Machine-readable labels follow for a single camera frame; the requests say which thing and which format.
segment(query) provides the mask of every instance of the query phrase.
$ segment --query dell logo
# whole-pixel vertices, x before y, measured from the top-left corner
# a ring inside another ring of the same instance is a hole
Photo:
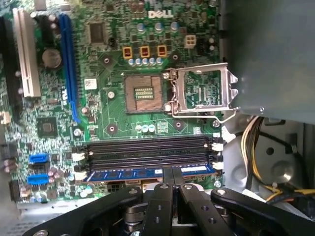
[[[173,18],[174,15],[172,14],[171,10],[163,10],[163,11],[148,11],[149,19],[152,18]]]

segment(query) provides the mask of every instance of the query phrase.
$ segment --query chip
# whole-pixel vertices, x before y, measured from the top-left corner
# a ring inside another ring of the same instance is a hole
[[[127,113],[161,111],[163,107],[161,77],[136,75],[125,78]]]
[[[89,39],[91,44],[104,44],[104,24],[90,23],[89,24]]]
[[[113,10],[114,10],[114,6],[112,4],[106,5],[106,11],[113,11]]]
[[[132,42],[136,42],[137,41],[137,36],[136,35],[132,35],[131,36],[131,41]]]
[[[37,133],[40,138],[56,138],[58,136],[56,118],[37,118]]]

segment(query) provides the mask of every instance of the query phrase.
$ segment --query white expansion slot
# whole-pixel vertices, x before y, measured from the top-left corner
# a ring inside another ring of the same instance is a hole
[[[32,18],[23,9],[13,9],[24,97],[40,97],[36,61],[35,36]]]

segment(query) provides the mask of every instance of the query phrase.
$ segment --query blue pcie slot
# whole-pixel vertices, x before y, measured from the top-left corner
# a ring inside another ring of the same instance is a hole
[[[210,175],[215,172],[216,171],[209,164],[182,166],[183,176]],[[147,168],[137,170],[93,172],[84,181],[123,181],[130,179],[153,179],[161,177],[163,177],[163,170],[161,168]]]
[[[46,163],[47,161],[49,161],[49,155],[45,153],[29,156],[30,164]]]
[[[27,177],[28,184],[38,185],[49,183],[49,177],[47,174],[31,175]]]
[[[59,23],[61,30],[61,49],[63,53],[65,85],[68,102],[72,108],[73,119],[80,123],[77,113],[77,78],[75,74],[74,46],[72,42],[71,20],[68,15],[60,14]]]

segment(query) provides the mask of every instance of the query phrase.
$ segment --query green circuit board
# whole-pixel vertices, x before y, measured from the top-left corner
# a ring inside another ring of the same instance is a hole
[[[12,20],[12,8],[24,8],[36,16],[67,14],[72,21],[75,50],[80,123],[73,120],[67,101],[64,65],[48,68],[43,60],[47,49],[61,51],[61,36],[54,31],[52,44],[43,42],[42,29],[34,20],[37,63],[41,97],[23,98],[20,123],[6,127],[6,140],[16,142],[18,169],[12,179],[25,183],[29,155],[49,153],[51,168],[73,172],[71,147],[94,141],[129,140],[206,134],[219,137],[220,127],[213,120],[173,118],[164,112],[171,86],[161,73],[181,68],[220,62],[219,6],[208,1],[137,1],[137,0],[46,0],[45,9],[38,1],[5,0],[0,14]],[[195,45],[186,42],[195,37]],[[0,108],[10,112],[3,63],[0,80]],[[216,73],[206,77],[188,74],[185,78],[188,108],[198,104],[220,103],[220,78]],[[221,175],[195,179],[204,187],[222,183]],[[48,200],[79,199],[85,184],[75,185],[67,178],[32,189],[53,192]],[[109,191],[97,190],[89,197],[101,197]]]

